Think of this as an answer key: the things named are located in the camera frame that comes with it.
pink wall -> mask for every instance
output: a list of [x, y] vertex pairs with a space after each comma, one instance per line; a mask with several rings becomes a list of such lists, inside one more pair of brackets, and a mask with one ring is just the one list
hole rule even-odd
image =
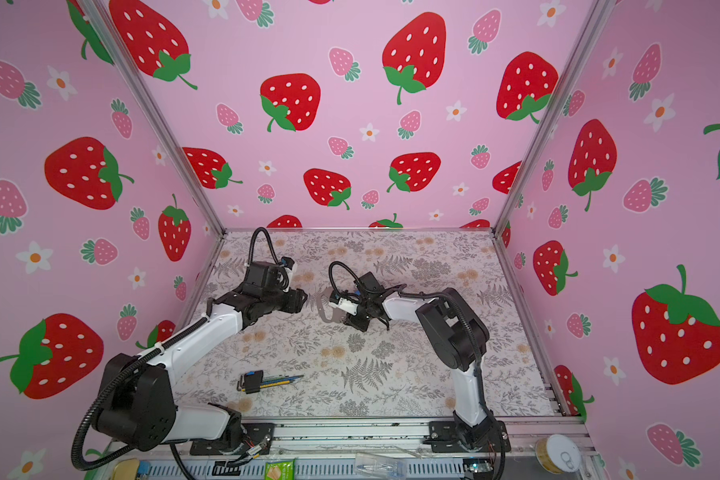
[[[224, 180], [217, 183], [208, 164], [196, 168], [230, 227], [266, 225], [282, 215], [296, 216], [304, 226], [368, 226], [381, 219], [411, 227], [493, 223], [509, 185], [499, 183], [505, 173], [514, 176], [536, 127], [528, 114], [535, 112], [537, 119], [544, 114], [542, 97], [554, 87], [555, 71], [564, 67], [591, 4], [208, 0], [148, 1], [142, 8], [137, 3], [112, 0], [110, 12], [177, 139], [184, 147], [206, 149], [191, 151], [195, 162], [201, 163], [202, 153], [223, 159], [232, 182], [242, 181], [228, 182], [229, 173], [220, 172]], [[239, 4], [261, 8], [241, 10]], [[406, 33], [395, 37], [410, 22]], [[161, 61], [156, 53], [162, 48], [170, 58]], [[180, 55], [185, 56], [177, 61]], [[532, 63], [536, 69], [530, 71]], [[406, 64], [416, 68], [412, 80], [396, 72]], [[506, 90], [505, 69], [514, 90]], [[291, 74], [298, 75], [277, 78]], [[287, 93], [303, 85], [308, 90]], [[279, 121], [272, 122], [262, 107], [261, 92], [270, 113], [282, 116]], [[526, 109], [515, 115], [519, 120], [504, 119], [527, 96]], [[403, 127], [414, 135], [399, 134]], [[473, 153], [479, 145], [487, 154]], [[399, 171], [411, 168], [414, 177], [397, 180], [411, 192], [390, 179], [393, 159], [407, 154]], [[417, 161], [427, 168], [416, 167]], [[435, 174], [426, 175], [436, 164]], [[316, 185], [308, 189], [304, 177], [311, 169], [334, 173], [334, 182], [344, 183], [312, 171], [307, 182]], [[351, 185], [348, 198], [346, 185]], [[326, 192], [339, 190], [338, 205], [327, 206], [333, 198]], [[363, 202], [375, 207], [366, 209]]]
[[[98, 58], [108, 58], [98, 44], [86, 45], [83, 59], [83, 43], [65, 2], [0, 2], [0, 179], [9, 181], [0, 182], [0, 357], [20, 353], [0, 362], [0, 478], [19, 478], [22, 468], [32, 478], [84, 476], [70, 464], [70, 445], [104, 364], [137, 352], [136, 341], [144, 344], [159, 322], [180, 321], [185, 303], [174, 279], [182, 276], [191, 295], [212, 245], [171, 162], [156, 162], [157, 139], [120, 73]], [[29, 108], [26, 99], [38, 97]], [[115, 99], [127, 118], [113, 118]], [[135, 180], [122, 179], [117, 202], [118, 177], [103, 146]], [[172, 194], [192, 226], [179, 261], [169, 260], [158, 238]], [[135, 207], [146, 220], [134, 226]], [[99, 248], [84, 258], [88, 240]], [[135, 269], [143, 277], [136, 286]], [[133, 309], [121, 315], [127, 306]], [[95, 433], [87, 447], [105, 445]]]
[[[720, 124], [720, 2], [661, 3], [615, 7], [576, 85], [584, 103], [575, 95], [557, 121], [508, 250], [610, 477], [720, 478], [720, 130], [704, 134]], [[586, 168], [596, 176], [581, 182]], [[578, 273], [562, 290], [561, 248]]]

